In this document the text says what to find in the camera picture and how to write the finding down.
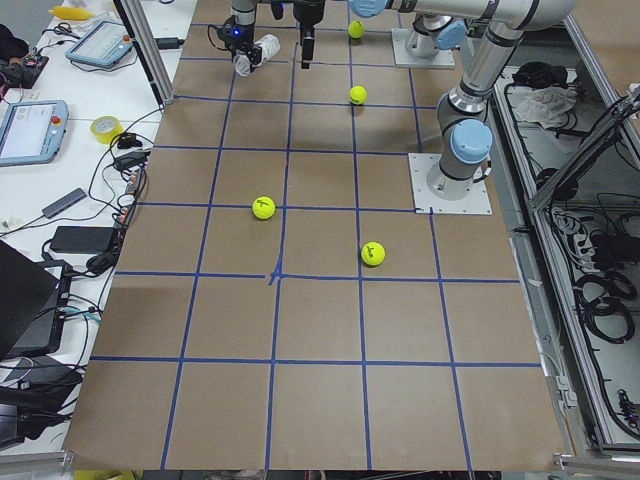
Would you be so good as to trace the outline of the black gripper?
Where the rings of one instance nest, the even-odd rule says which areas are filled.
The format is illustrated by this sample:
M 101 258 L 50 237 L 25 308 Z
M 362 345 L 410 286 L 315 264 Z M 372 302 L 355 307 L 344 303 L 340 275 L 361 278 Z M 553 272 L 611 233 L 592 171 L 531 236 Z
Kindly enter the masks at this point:
M 263 63 L 262 45 L 254 43 L 255 15 L 232 14 L 222 25 L 222 41 L 232 57 L 247 56 L 251 68 Z
M 294 0 L 293 15 L 300 26 L 301 68 L 308 70 L 314 57 L 315 26 L 324 18 L 325 0 Z M 283 19 L 283 2 L 271 0 L 270 8 L 275 20 Z

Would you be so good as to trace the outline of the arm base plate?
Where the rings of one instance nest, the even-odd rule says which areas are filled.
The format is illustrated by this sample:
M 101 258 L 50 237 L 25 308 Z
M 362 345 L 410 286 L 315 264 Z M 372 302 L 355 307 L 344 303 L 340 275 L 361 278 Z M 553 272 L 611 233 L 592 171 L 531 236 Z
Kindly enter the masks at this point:
M 391 34 L 396 67 L 427 69 L 455 67 L 452 51 L 439 49 L 429 35 L 403 28 L 394 28 Z
M 483 171 L 471 179 L 453 180 L 440 169 L 441 155 L 410 153 L 409 172 L 417 214 L 491 215 L 492 208 Z

